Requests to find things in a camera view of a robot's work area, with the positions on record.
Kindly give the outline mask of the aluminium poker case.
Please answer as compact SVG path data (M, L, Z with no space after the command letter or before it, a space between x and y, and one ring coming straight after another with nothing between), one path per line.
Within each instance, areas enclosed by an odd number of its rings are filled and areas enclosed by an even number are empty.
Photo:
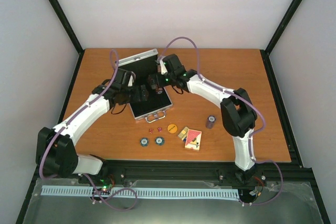
M159 73L156 63L159 53L157 49L151 49L133 56L120 59L118 67L135 74L133 87L140 96L146 95L146 100L136 98L130 103L131 112L135 120L145 120L154 123L166 117L166 111L173 106L165 88L160 88L149 77Z

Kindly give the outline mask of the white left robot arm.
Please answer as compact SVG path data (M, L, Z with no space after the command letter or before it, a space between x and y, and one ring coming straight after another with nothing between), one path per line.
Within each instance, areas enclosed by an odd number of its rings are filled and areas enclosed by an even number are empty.
M134 83L135 75L116 69L110 80L93 89L91 95L71 116L53 128L42 128L37 136L36 164L39 175L67 178L72 174L90 174L97 183L108 180L104 160L93 155L79 155L75 146L84 132L116 105L144 102L149 93L143 84Z

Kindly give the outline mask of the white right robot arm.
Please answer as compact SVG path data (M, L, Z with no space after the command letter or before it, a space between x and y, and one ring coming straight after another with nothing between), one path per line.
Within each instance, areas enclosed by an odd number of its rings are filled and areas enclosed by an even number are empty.
M253 151L253 133L257 112L246 90L222 87L202 76L196 70L186 70L177 55L160 57L160 69L150 74L152 89L171 86L186 91L215 104L221 110L223 127L232 136L235 149L235 177L245 185L256 172Z

